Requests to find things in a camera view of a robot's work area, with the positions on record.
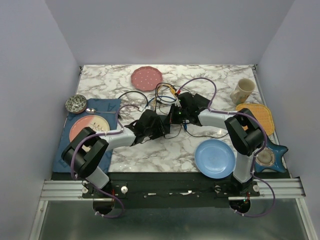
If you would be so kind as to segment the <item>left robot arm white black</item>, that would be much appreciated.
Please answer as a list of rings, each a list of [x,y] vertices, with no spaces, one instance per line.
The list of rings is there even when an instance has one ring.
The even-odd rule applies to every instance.
[[[170,124],[165,119],[165,115],[147,109],[139,119],[118,130],[96,132],[85,127],[63,150],[61,158],[69,165],[73,179],[87,180],[99,197],[107,197],[111,191],[110,179],[99,167],[105,152],[141,144],[146,138],[155,140],[165,136],[170,132]]]

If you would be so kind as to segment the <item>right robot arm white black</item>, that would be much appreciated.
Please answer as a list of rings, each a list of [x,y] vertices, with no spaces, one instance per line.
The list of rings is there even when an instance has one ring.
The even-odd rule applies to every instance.
[[[230,191],[236,196],[243,195],[253,180],[257,155],[266,147],[267,135],[262,125],[247,108],[219,111],[211,109],[212,102],[199,94],[178,91],[174,96],[166,123],[177,125],[187,121],[196,126],[227,130],[237,151]]]

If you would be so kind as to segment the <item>black power adapter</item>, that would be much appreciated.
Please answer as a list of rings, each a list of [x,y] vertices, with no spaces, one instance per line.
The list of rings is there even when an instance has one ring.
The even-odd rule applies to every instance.
[[[200,94],[196,93],[194,96],[193,96],[193,100],[195,101],[195,104],[197,105],[197,107],[199,109],[201,108],[205,108],[207,109],[208,108],[208,104],[210,103],[210,100],[201,96]]]

